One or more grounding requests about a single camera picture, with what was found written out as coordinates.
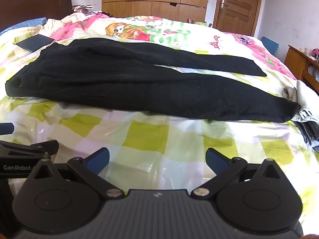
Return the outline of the black pants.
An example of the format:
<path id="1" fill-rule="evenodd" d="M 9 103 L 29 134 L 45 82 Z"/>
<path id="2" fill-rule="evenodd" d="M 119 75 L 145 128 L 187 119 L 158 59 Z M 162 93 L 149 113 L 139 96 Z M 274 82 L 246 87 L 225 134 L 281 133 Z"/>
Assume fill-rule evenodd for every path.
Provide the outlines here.
<path id="1" fill-rule="evenodd" d="M 189 119 L 287 122 L 299 111 L 298 103 L 199 70 L 265 76 L 243 57 L 89 38 L 53 43 L 11 77 L 5 90 L 10 97 Z"/>

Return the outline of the clothes heap near headboard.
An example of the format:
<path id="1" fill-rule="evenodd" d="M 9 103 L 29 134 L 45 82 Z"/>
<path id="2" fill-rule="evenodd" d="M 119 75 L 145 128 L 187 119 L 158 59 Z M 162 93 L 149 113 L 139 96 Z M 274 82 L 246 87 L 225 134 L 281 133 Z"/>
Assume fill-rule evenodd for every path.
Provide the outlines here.
<path id="1" fill-rule="evenodd" d="M 73 12 L 83 13 L 86 16 L 90 16 L 90 15 L 94 15 L 94 14 L 102 12 L 100 10 L 95 10 L 95 7 L 90 4 L 73 5 L 72 10 Z"/>

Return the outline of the dark wooden headboard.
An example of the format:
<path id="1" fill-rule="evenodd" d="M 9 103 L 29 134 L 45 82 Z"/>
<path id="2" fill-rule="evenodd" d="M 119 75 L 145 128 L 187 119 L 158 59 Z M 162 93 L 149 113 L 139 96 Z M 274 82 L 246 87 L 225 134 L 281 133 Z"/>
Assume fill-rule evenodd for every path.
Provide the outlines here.
<path id="1" fill-rule="evenodd" d="M 71 0 L 1 0 L 1 31 L 27 20 L 60 20 L 71 13 Z"/>

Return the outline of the wooden door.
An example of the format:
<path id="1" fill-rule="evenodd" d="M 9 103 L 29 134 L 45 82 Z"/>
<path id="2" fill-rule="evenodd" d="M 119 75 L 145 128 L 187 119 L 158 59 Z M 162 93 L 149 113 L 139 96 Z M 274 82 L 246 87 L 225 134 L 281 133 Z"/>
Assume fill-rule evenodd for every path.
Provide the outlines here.
<path id="1" fill-rule="evenodd" d="M 213 27 L 223 32 L 253 36 L 262 0 L 217 0 Z"/>

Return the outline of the wooden side cabinet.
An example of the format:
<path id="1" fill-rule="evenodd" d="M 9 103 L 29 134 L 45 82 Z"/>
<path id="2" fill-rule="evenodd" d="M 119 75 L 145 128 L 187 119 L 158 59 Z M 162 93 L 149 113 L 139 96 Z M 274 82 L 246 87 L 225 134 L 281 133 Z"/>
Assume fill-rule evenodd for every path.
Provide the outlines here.
<path id="1" fill-rule="evenodd" d="M 315 60 L 311 59 L 304 52 L 288 45 L 288 52 L 286 54 L 284 64 L 298 80 L 304 81 L 318 93 L 318 81 L 308 72 L 309 66 L 314 66 L 318 69 L 318 63 Z"/>

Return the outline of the grey folded clothes pile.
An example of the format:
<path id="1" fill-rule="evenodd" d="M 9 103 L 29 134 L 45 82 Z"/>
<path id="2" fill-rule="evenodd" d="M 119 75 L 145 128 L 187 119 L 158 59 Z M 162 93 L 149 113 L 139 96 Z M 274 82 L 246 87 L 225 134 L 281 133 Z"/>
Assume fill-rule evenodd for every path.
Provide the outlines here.
<path id="1" fill-rule="evenodd" d="M 285 87 L 282 96 L 301 106 L 292 120 L 301 130 L 305 143 L 318 153 L 318 94 L 298 80 L 295 87 Z"/>

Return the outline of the dark blue notebook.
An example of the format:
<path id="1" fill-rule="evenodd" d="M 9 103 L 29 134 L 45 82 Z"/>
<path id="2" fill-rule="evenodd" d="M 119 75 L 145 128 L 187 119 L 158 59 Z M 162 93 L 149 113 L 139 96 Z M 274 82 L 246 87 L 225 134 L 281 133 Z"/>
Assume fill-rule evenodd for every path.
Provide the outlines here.
<path id="1" fill-rule="evenodd" d="M 29 37 L 23 41 L 17 42 L 16 45 L 29 52 L 35 52 L 38 49 L 51 44 L 55 40 L 40 34 Z"/>

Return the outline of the blue pillow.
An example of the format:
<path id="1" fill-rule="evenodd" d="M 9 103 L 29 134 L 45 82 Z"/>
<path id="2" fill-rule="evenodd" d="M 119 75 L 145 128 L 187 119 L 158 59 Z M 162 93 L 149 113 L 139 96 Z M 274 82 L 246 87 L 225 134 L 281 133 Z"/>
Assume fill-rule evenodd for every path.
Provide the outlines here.
<path id="1" fill-rule="evenodd" d="M 46 22 L 47 22 L 46 17 L 27 20 L 27 21 L 20 22 L 20 23 L 17 23 L 15 25 L 12 25 L 12 26 L 6 28 L 5 30 L 1 31 L 0 35 L 3 35 L 4 33 L 8 32 L 10 30 L 14 30 L 14 29 L 22 28 L 22 27 L 34 27 L 37 25 L 44 25 Z"/>

